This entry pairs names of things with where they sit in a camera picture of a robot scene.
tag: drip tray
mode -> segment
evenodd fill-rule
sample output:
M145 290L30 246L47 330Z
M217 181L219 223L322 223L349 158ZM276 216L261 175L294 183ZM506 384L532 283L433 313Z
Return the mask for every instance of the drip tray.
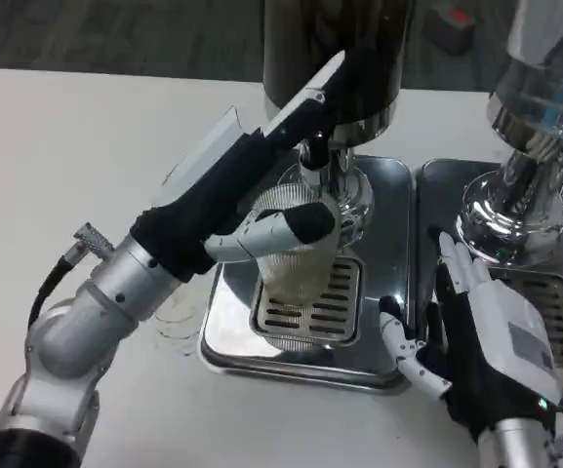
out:
M491 275L522 294L539 310L554 363L563 366L563 277L511 268L492 268Z
M273 344L296 349L317 345L348 345L357 337L361 305L361 263L339 256L333 264L329 285L314 302L284 304L268 295L258 281L258 293L251 312L253 331Z
M294 163L287 161L277 174ZM405 314L412 308L413 181L392 159L358 156L355 164L372 184L372 222L361 240L340 253L321 300L310 307L286 306L266 297L254 262L219 266L199 341L201 358L215 371L381 391L403 388L381 339L379 299L396 297Z

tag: table surface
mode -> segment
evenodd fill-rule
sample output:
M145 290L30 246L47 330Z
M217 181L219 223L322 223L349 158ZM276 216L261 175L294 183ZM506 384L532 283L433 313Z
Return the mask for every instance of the table surface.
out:
M486 100L402 91L390 130L359 152L412 169L434 158L498 161ZM121 239L232 104L245 129L265 121L260 84L0 70L0 405L24 370L30 304L71 234L89 220ZM49 303L71 296L92 266ZM201 309L207 287L190 292ZM121 345L84 466L477 465L465 431L414 389L385 397L221 375L168 341L151 319Z

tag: gray carpet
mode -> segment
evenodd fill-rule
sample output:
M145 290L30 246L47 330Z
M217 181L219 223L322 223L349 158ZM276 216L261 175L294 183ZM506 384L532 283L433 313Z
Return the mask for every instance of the gray carpet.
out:
M419 0L403 86L489 91L515 0L461 0L473 47L452 57L422 34ZM261 81L261 0L0 0L0 67Z

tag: robotic hand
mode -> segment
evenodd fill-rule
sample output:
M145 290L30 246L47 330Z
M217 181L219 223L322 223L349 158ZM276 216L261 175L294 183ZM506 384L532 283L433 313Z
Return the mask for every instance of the robotic hand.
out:
M243 133L227 112L168 175L155 206L115 249L92 226L62 256L36 298L25 341L26 372L0 411L0 467L78 467L99 414L96 386L120 341L164 300L217 261L242 261L312 244L335 219L324 204L248 216L238 203L280 151L328 130L341 100L379 61L376 51L340 52L263 129ZM230 235L220 235L234 231ZM76 296L40 314L47 295L88 252L103 262Z
M563 437L554 440L561 388L540 313L492 280L463 244L446 233L438 243L428 341L414 339L396 301L384 297L387 350L412 384L443 401L452 419L468 429L481 467L555 466L563 456Z

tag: chrome faucet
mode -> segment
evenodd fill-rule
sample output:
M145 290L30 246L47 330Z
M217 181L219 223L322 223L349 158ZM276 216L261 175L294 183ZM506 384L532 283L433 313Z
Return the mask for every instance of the chrome faucet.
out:
M563 232L563 0L520 0L507 49L488 117L509 153L465 189L457 230L490 262L530 265Z

